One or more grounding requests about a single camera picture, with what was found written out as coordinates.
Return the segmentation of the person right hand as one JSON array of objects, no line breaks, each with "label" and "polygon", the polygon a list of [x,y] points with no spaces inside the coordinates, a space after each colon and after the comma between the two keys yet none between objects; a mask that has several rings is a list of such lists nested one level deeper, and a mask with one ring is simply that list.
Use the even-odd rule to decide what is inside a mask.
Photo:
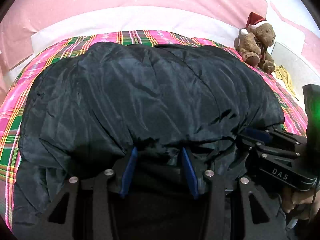
[{"label": "person right hand", "polygon": [[302,220],[313,220],[319,211],[319,191],[314,189],[305,192],[293,192],[285,188],[282,197],[282,208],[285,213],[290,213],[295,207],[306,205],[306,208],[297,216]]}]

